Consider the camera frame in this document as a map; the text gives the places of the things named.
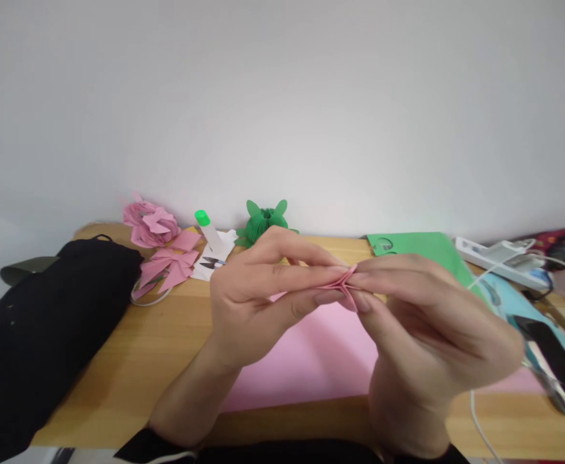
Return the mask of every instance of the hand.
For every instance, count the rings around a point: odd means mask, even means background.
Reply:
[[[520,334],[445,268],[417,255],[359,263],[349,284],[359,318],[379,351],[370,415],[389,451],[436,458],[449,437],[456,395],[489,385],[520,366]],[[388,295],[387,305],[371,293]]]
[[[284,266],[282,258],[306,266]],[[213,330],[206,345],[225,369],[257,362],[284,332],[319,305],[344,297],[315,289],[348,270],[335,256],[295,232],[269,228],[256,244],[211,277]],[[288,292],[275,302],[269,297]]]

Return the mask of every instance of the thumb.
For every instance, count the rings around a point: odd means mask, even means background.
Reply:
[[[394,361],[405,362],[419,346],[390,312],[388,307],[372,293],[351,290],[358,306],[359,321],[380,353]]]
[[[320,305],[334,303],[344,297],[344,293],[338,290],[308,289],[288,292],[264,309],[263,316],[272,319],[272,324],[286,331]]]

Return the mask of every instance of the green cap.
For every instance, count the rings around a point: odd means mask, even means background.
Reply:
[[[196,213],[194,213],[194,217],[198,222],[198,225],[201,227],[205,227],[211,224],[211,219],[207,216],[207,213],[204,209],[199,209]]]

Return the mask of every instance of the black cloth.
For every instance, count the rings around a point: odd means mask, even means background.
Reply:
[[[267,441],[244,447],[213,447],[200,452],[186,450],[143,429],[115,454],[114,463],[146,464],[155,461],[178,464],[381,464],[368,447],[343,440]],[[468,464],[450,445],[436,459],[394,456],[395,464]]]
[[[76,240],[0,299],[0,462],[35,432],[102,347],[129,305],[138,251]]]

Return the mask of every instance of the scissors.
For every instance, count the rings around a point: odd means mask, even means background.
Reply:
[[[209,258],[208,256],[203,256],[203,259],[205,261],[208,261],[206,263],[201,263],[201,266],[205,266],[208,269],[218,269],[219,267],[222,267],[226,264],[226,261],[222,261],[219,260],[217,258]]]

